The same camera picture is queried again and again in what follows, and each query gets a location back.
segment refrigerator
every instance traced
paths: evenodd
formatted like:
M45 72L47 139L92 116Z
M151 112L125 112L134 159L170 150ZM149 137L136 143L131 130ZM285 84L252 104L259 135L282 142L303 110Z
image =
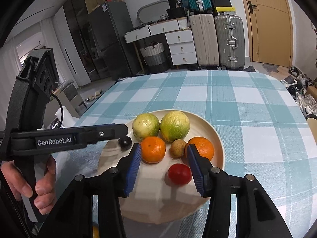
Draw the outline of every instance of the refrigerator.
M128 77L140 70L133 44L127 44L126 32L133 24L125 2L105 2L88 16L99 57L104 59L112 78Z

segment pile of shoes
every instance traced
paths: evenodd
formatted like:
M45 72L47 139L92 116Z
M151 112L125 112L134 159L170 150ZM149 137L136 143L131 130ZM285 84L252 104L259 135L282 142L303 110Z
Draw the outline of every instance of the pile of shoes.
M294 98L303 115L317 115L317 102L311 95L305 95L309 86L314 86L311 78L304 73L299 73L297 68L293 67L289 70L289 75L281 83L286 87L288 92Z

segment plate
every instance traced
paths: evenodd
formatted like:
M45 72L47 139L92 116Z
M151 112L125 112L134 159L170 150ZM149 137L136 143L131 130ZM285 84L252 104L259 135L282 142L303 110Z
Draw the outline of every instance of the plate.
M159 121L172 110L150 112ZM191 138L200 136L210 140L215 147L215 154L211 160L213 166L224 169L224 149L216 130L200 116L183 111L189 118L191 127L184 138L188 142ZM128 122L128 136L132 143L140 143L132 132L133 120ZM134 190L129 197L119 198L121 214L137 222L161 224L182 219L193 214L208 199L202 198L197 192L194 180L182 187L174 186L167 178L169 167L176 163L186 163L182 159L172 159L169 153L171 143L166 142L166 153L163 160L157 164L141 162ZM118 140L110 140L103 149L98 165L100 175L110 167L116 166L121 157L127 156L130 150L121 151Z

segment human hand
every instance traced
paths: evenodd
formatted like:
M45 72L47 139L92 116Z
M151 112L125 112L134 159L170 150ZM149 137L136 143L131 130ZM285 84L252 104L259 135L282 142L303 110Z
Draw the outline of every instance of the human hand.
M39 209L42 215L48 214L56 203L55 180L56 180L56 162L50 156L47 163L47 172L35 185L37 197L34 205ZM33 195L31 186L25 181L20 171L15 167L14 161L5 162L1 167L4 178L17 201L22 199L21 194L30 198Z

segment tablecloth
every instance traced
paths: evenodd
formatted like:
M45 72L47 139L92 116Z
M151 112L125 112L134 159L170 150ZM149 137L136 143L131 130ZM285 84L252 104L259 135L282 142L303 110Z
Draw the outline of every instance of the tablecloth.
M293 237L303 237L317 217L317 148L305 118L278 80L238 71L129 78L110 88L76 126L127 123L140 113L160 109L189 111L212 124L225 149L225 171L255 175ZM105 143L55 155L59 192L76 174L96 174ZM235 237L234 196L231 209L229 237ZM207 211L208 203L183 219L177 237L201 237Z

